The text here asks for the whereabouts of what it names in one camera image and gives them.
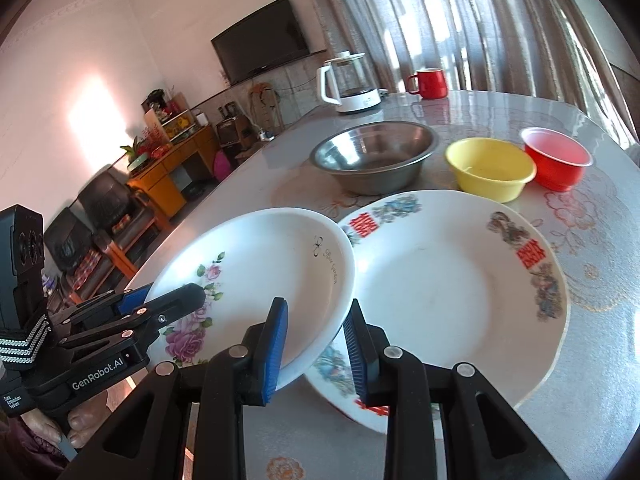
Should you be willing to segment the person's left hand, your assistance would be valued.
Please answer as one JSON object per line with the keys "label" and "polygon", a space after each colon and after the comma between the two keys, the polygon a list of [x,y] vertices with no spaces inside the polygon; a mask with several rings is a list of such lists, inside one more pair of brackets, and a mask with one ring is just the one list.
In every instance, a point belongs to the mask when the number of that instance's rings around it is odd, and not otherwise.
{"label": "person's left hand", "polygon": [[[73,448],[83,448],[111,415],[107,400],[108,393],[102,391],[70,411],[67,416],[70,431],[65,435]],[[64,432],[42,411],[35,408],[23,414],[21,419],[37,437],[58,448]]]}

